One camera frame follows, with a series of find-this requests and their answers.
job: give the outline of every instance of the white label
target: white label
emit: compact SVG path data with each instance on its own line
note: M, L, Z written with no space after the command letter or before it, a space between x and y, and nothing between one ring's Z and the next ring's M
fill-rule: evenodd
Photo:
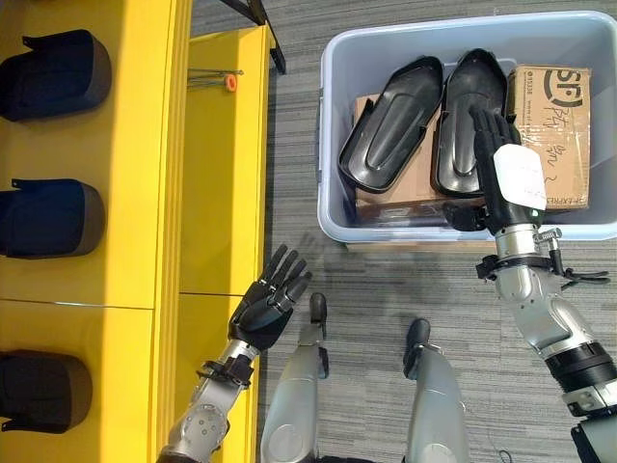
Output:
M542 161L536 151L519 145L503 145L493 159L499 189L506 201L534 209L547 208Z

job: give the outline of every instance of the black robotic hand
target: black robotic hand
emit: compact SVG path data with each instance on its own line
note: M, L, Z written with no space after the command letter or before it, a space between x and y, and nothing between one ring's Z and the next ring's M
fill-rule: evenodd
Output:
M311 278L310 272L303 273L307 266L303 259L291 268L298 257L295 250L281 263L286 252L287 247L281 245L259 279L247 290L229 321L228 338L231 340L242 340L263 351L272 347L281 335L294 304Z
M492 234L517 224L542 224L542 211L506 201L499 189L495 153L504 145L520 145L521 134L503 116L472 106L469 113L473 118L475 138L473 151L477 159L478 179L484 192L486 206L459 207L446 204L443 207L445 219L450 226L462 232L488 228Z

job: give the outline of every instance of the robot finger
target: robot finger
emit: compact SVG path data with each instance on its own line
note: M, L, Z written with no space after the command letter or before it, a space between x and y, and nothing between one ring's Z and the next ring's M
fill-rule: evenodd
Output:
M287 246L285 246L284 244L279 246L279 249L277 249L277 252L274 253L272 258L266 265L266 268L263 269L263 272L261 273L261 276L259 277L260 280L267 282L272 278L272 276L274 275L274 272L277 270L277 267L279 266L279 263L281 263L282 257L284 256L286 252L287 252Z
M500 146L504 145L504 141L501 138L501 132L499 131L499 126L497 125L498 115L490 113L488 111L482 111L486 119L489 123L489 132L493 138L493 149L497 150Z
M298 302L300 296L307 290L309 287L310 279L312 278L312 273L307 272L301 277L296 278L292 282L287 285L285 295L287 298L293 303Z
M486 119L486 114L483 110L473 105L469 109L471 118L473 119L473 128L476 132L489 130L489 122Z
M505 120L500 114L495 114L495 120L499 129L499 135L503 139L503 142L505 144L514 143L508 121Z
M513 123L509 123L508 125L510 126L510 137L512 138L512 143L515 145L522 145L521 132L519 132Z
M287 255L287 257L279 267L279 270L277 270L275 276L272 277L272 280L270 281L270 286L279 287L282 284L282 282L285 280L287 272L289 271L289 268L291 268L291 264L297 257L298 251L296 251L295 249Z
M289 272L289 276L287 277L287 281L285 283L288 284L290 281L298 278L306 266L307 262L304 259L298 260L291 269L291 272Z

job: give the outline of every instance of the metal rod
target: metal rod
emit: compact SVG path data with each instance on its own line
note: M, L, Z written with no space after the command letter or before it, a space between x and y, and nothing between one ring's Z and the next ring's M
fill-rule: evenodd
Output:
M242 69L205 69L205 68L189 68L189 72L212 72L216 74L244 74Z

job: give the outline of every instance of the sf express logo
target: sf express logo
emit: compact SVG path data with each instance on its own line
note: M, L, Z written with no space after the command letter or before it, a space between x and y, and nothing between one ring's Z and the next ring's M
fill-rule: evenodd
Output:
M564 108L582 104L580 72L571 69L549 69L544 75L544 93L549 101Z

